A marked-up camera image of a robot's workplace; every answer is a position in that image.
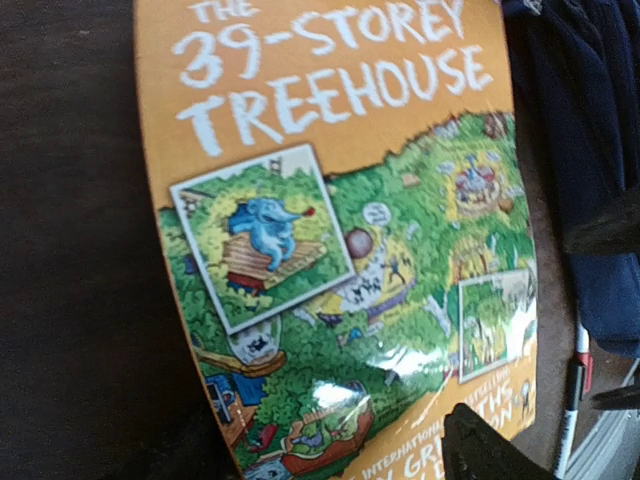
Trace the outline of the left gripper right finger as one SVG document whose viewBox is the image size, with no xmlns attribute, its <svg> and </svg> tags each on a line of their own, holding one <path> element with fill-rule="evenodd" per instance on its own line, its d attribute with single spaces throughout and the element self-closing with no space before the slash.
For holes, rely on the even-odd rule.
<svg viewBox="0 0 640 480">
<path fill-rule="evenodd" d="M 624 192 L 591 220 L 569 230 L 563 246 L 571 254 L 638 254 L 639 190 Z"/>
</svg>

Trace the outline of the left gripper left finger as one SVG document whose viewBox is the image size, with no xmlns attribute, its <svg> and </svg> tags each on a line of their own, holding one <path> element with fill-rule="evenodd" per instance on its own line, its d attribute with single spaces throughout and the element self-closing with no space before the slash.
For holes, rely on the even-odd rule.
<svg viewBox="0 0 640 480">
<path fill-rule="evenodd" d="M 456 404 L 444 418 L 442 458 L 446 479 L 553 478 L 465 403 Z"/>
</svg>

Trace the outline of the navy blue backpack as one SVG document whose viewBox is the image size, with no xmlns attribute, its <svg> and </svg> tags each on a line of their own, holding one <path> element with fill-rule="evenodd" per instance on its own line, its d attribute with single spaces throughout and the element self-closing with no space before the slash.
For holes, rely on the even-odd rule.
<svg viewBox="0 0 640 480">
<path fill-rule="evenodd" d="M 512 79 L 535 115 L 564 232 L 639 183 L 639 4 L 505 1 Z M 570 253 L 582 324 L 639 355 L 639 256 Z"/>
</svg>

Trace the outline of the orange Treehouse book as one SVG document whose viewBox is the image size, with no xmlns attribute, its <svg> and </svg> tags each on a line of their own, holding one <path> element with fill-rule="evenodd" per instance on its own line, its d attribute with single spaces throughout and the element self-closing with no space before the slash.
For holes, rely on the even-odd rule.
<svg viewBox="0 0 640 480">
<path fill-rule="evenodd" d="M 498 1 L 138 1 L 183 328 L 243 479 L 441 479 L 536 414 L 537 269 Z"/>
</svg>

